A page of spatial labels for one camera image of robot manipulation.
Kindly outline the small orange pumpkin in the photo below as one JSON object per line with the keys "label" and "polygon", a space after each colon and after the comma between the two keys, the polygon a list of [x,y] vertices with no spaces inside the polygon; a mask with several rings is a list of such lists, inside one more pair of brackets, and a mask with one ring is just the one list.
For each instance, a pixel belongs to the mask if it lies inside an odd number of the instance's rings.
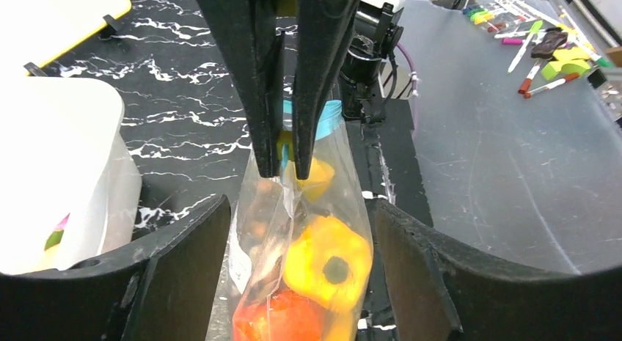
{"label": "small orange pumpkin", "polygon": [[281,290],[269,301],[240,304],[232,324],[233,340],[299,340],[322,338],[326,310],[292,290]]}

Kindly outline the yellow banana bunch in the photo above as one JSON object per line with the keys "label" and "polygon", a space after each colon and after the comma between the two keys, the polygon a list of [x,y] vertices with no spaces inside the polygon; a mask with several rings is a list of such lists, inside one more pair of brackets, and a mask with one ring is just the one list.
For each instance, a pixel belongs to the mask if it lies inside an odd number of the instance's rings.
{"label": "yellow banana bunch", "polygon": [[358,317],[351,312],[329,312],[324,325],[324,341],[353,341],[355,340]]}

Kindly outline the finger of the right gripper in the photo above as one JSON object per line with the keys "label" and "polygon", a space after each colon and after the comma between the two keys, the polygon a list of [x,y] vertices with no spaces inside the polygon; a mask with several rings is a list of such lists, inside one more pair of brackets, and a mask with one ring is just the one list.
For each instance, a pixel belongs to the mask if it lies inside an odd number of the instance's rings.
{"label": "finger of the right gripper", "polygon": [[272,0],[196,0],[246,113],[261,177],[279,171],[284,34]]}
{"label": "finger of the right gripper", "polygon": [[352,37],[359,0],[298,0],[293,83],[293,156],[298,179],[309,177],[318,121]]}

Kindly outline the yellow bell pepper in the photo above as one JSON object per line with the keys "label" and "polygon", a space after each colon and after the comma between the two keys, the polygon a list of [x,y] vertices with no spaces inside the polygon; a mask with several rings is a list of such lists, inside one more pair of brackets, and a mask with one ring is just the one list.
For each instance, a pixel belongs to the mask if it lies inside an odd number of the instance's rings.
{"label": "yellow bell pepper", "polygon": [[348,312],[362,297],[372,259],[365,238],[334,216],[316,216],[291,243],[283,279],[322,307]]}

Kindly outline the clear zip top bag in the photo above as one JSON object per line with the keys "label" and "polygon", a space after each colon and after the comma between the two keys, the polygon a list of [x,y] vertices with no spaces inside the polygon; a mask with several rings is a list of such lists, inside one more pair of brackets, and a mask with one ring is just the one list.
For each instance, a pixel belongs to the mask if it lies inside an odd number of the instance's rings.
{"label": "clear zip top bag", "polygon": [[251,155],[230,227],[233,340],[353,340],[373,264],[373,236],[342,104],[328,101],[309,177],[287,147],[278,175]]}

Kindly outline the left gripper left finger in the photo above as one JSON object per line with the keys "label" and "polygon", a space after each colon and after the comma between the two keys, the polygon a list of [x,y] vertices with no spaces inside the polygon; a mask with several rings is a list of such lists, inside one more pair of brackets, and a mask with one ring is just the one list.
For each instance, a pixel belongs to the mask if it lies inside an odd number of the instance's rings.
{"label": "left gripper left finger", "polygon": [[226,196],[64,270],[1,277],[3,340],[203,340],[231,209]]}

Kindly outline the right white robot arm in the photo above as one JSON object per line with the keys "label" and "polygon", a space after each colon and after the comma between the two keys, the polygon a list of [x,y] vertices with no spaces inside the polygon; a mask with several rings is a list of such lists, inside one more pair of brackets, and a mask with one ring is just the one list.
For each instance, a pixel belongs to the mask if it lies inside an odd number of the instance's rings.
{"label": "right white robot arm", "polygon": [[[308,178],[321,112],[335,84],[347,120],[383,118],[376,85],[394,59],[404,0],[196,0],[246,113],[259,175],[276,177],[282,160]],[[285,36],[279,17],[298,25],[290,135],[282,129]]]}

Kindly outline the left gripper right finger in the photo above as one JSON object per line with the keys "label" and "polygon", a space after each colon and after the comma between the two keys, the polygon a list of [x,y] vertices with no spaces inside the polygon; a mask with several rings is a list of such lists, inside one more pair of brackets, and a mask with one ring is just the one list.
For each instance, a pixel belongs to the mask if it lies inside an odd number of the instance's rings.
{"label": "left gripper right finger", "polygon": [[504,260],[385,200],[374,226],[402,340],[619,340],[621,269],[570,275]]}

